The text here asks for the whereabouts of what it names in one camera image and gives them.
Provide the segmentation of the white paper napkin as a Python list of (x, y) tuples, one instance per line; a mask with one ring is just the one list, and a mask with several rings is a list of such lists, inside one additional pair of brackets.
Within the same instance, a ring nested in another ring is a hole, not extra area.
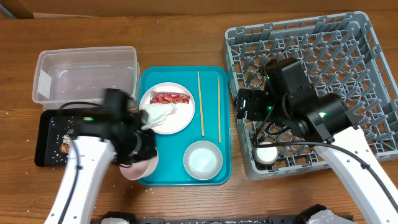
[(163, 124), (168, 115), (177, 110), (177, 106), (174, 103), (152, 103), (145, 105), (144, 110), (148, 117), (142, 126), (142, 130), (147, 130)]

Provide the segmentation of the white rice grains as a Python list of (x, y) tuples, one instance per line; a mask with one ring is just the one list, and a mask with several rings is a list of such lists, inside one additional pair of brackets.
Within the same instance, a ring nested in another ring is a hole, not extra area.
[(47, 159), (62, 161), (68, 156), (60, 151), (60, 145), (65, 134), (71, 136), (74, 133), (74, 124), (74, 116), (57, 116), (50, 119), (45, 155)]

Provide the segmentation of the brown food scraps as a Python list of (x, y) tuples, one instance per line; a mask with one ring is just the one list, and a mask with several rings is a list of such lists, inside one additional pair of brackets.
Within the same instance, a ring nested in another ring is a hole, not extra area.
[(68, 134), (63, 136), (63, 141), (60, 145), (60, 151), (64, 154), (68, 154), (70, 151), (70, 144), (72, 143), (72, 139)]

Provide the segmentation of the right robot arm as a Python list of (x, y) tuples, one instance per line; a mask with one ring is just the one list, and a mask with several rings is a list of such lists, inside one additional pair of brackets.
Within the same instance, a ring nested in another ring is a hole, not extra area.
[(341, 96), (318, 96), (301, 61), (272, 59), (260, 67), (264, 88), (241, 88), (234, 99), (236, 117), (269, 122), (298, 139), (262, 144), (257, 128), (255, 149), (309, 146), (333, 169), (368, 223), (397, 223), (397, 187), (368, 145), (358, 119)]

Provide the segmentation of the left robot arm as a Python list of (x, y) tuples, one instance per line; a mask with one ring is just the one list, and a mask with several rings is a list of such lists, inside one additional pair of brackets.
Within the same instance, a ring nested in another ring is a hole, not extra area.
[(151, 174), (159, 160), (155, 133), (143, 130), (145, 111), (133, 113), (131, 97), (107, 88), (102, 104), (83, 110), (69, 144), (60, 188), (46, 223), (89, 223), (104, 175), (113, 161)]

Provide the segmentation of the small pink bowl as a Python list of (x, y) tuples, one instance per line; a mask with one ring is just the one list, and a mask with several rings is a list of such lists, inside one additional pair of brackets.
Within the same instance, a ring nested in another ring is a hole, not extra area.
[(151, 159), (133, 163), (130, 167), (120, 167), (122, 175), (128, 180), (139, 180), (151, 175), (158, 163), (159, 163), (159, 153), (156, 148), (157, 155)]

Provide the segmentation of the white plastic cup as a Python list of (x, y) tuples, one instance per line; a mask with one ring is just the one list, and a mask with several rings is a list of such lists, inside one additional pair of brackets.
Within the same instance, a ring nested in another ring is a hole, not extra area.
[(271, 165), (279, 157), (276, 147), (255, 147), (253, 152), (254, 160), (262, 165)]

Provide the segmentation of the red foil snack wrapper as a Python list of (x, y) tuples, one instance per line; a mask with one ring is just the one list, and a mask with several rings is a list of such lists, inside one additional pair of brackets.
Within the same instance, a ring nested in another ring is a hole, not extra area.
[(150, 94), (150, 103), (185, 103), (189, 104), (191, 96), (184, 93), (152, 91)]

